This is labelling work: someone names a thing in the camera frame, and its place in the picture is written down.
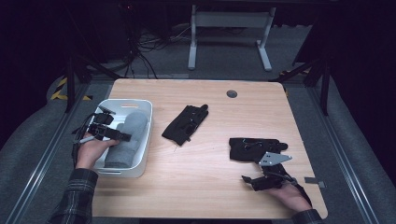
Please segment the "person's left hand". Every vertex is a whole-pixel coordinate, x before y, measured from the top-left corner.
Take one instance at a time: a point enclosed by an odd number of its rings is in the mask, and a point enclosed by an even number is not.
[[[90,133],[85,133],[84,138],[92,136]],[[102,156],[108,147],[115,146],[119,143],[119,140],[106,140],[101,141],[96,138],[82,144],[78,150],[78,159],[76,169],[92,169],[95,162]]]

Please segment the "hand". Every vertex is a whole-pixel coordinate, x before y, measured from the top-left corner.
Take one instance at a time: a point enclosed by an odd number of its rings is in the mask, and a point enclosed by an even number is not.
[[[267,189],[266,191],[296,212],[312,209],[301,192],[289,182],[282,185],[280,189]]]
[[[90,133],[85,133],[84,138],[92,136]],[[92,169],[95,162],[102,156],[108,147],[115,146],[119,140],[101,141],[96,138],[82,144],[78,150],[77,168]]]

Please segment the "white container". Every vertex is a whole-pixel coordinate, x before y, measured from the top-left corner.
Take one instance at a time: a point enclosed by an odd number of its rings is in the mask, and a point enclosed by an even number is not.
[[[149,140],[151,136],[151,121],[152,121],[152,103],[147,100],[136,100],[136,99],[110,99],[104,100],[99,105],[115,112],[112,115],[114,120],[108,125],[109,128],[116,129],[117,125],[123,123],[125,118],[135,110],[143,112],[148,118],[148,125],[143,134],[143,139],[140,143],[139,149],[134,155],[134,161],[131,168],[104,168],[105,157],[108,149],[102,155],[99,160],[96,161],[93,169],[99,176],[106,177],[139,177],[141,176],[146,168],[146,161],[149,152]],[[96,108],[95,113],[102,113],[103,111]]]

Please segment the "white stand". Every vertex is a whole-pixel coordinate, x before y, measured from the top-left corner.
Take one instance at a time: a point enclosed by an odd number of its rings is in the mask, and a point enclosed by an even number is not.
[[[276,9],[271,8],[269,12],[207,12],[196,11],[196,6],[192,6],[191,12],[191,46],[189,57],[189,69],[195,69],[195,59],[197,51],[196,27],[249,27],[263,28],[262,40],[257,40],[257,48],[262,57],[262,64],[265,71],[271,71],[272,67],[265,51],[265,42],[270,33],[271,24],[275,16]]]

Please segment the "plaid sleeve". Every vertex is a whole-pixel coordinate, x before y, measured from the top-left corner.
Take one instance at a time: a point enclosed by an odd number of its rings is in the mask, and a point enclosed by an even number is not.
[[[74,170],[64,196],[47,223],[92,223],[92,198],[97,179],[98,175],[92,170]]]
[[[299,212],[292,218],[294,224],[324,224],[316,209]]]

